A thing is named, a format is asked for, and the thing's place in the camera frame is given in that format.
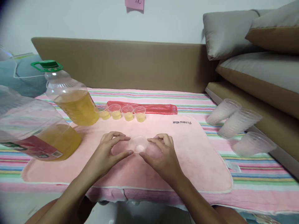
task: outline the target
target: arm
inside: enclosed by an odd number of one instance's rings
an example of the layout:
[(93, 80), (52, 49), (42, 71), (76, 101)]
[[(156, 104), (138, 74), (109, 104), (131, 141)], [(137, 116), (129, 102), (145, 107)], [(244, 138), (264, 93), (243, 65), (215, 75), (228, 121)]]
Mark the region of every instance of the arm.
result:
[(61, 197), (37, 223), (69, 223), (71, 216), (78, 210), (88, 189), (101, 177), (107, 174), (115, 164), (133, 154), (132, 150), (122, 152), (116, 156), (113, 156), (111, 153), (111, 149), (115, 144), (119, 141), (128, 140), (130, 140), (130, 138), (120, 132), (110, 132), (103, 135), (99, 146), (90, 157), (81, 173), (70, 183)]
[(227, 224), (183, 174), (172, 137), (167, 134), (158, 134), (154, 138), (149, 138), (148, 141), (155, 143), (161, 149), (162, 156), (158, 160), (154, 160), (144, 152), (140, 152), (140, 156), (179, 195), (195, 223)]

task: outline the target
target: empty plastic cup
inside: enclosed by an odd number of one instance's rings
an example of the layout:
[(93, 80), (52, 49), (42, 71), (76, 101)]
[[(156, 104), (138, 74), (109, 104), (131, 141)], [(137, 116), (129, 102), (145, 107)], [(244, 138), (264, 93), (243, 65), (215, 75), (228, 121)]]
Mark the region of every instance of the empty plastic cup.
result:
[(207, 117), (206, 122), (211, 125), (215, 125), (220, 121), (228, 118), (234, 112), (241, 109), (242, 106), (235, 100), (224, 99)]
[(97, 107), (98, 113), (100, 115), (100, 118), (102, 118), (103, 120), (107, 120), (110, 118), (110, 113), (108, 111), (108, 106), (106, 104), (98, 105), (96, 107)]
[(248, 132), (232, 148), (238, 155), (253, 156), (257, 153), (268, 153), (276, 147), (277, 145), (270, 138), (255, 132)]
[(108, 111), (111, 113), (111, 116), (114, 120), (121, 118), (121, 106), (118, 104), (112, 104), (108, 107)]
[(129, 141), (129, 149), (136, 153), (145, 152), (149, 142), (143, 136), (131, 138)]
[(124, 115), (126, 121), (133, 120), (133, 110), (134, 110), (134, 108), (131, 106), (124, 106), (121, 109), (121, 112)]
[(225, 121), (218, 134), (227, 139), (232, 138), (236, 134), (247, 130), (262, 118), (261, 115), (249, 109), (237, 110)]
[(145, 120), (145, 112), (146, 108), (145, 107), (135, 107), (134, 109), (134, 114), (136, 115), (137, 121), (138, 122), (144, 122)]

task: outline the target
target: sofa backrest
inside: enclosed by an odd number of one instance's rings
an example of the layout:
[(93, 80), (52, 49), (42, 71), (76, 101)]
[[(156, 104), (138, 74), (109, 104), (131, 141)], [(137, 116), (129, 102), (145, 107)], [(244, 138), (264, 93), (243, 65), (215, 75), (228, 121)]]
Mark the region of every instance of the sofa backrest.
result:
[(43, 60), (55, 60), (91, 88), (204, 93), (218, 61), (204, 44), (34, 37)]

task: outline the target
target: yellow juice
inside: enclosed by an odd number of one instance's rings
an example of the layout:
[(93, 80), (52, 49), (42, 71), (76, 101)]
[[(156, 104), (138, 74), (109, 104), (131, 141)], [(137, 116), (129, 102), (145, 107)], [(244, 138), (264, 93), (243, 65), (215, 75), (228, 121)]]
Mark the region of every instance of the yellow juice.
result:
[(103, 120), (108, 120), (110, 118), (110, 113), (108, 111), (102, 111), (99, 114)]
[(52, 161), (67, 159), (81, 143), (81, 136), (67, 124), (51, 125), (36, 136), (63, 154)]
[(113, 111), (113, 112), (111, 112), (111, 116), (114, 120), (118, 120), (121, 118), (121, 112), (119, 110)]
[(124, 113), (124, 117), (126, 121), (131, 121), (133, 120), (133, 113)]
[(145, 114), (144, 113), (137, 113), (136, 118), (138, 122), (144, 122), (145, 120)]
[(96, 106), (90, 94), (85, 90), (75, 90), (62, 94), (54, 102), (77, 125), (93, 125), (99, 119)]

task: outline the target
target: plastic jug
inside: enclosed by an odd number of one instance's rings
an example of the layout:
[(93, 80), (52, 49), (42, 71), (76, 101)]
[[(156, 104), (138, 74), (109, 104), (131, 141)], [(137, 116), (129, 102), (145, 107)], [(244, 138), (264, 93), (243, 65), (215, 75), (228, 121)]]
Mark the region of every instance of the plastic jug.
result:
[(54, 101), (77, 125), (93, 125), (98, 119), (96, 106), (86, 86), (71, 78), (62, 66), (53, 60), (31, 63), (48, 80), (46, 95)]
[(49, 103), (0, 86), (0, 144), (38, 160), (67, 159), (81, 136)]

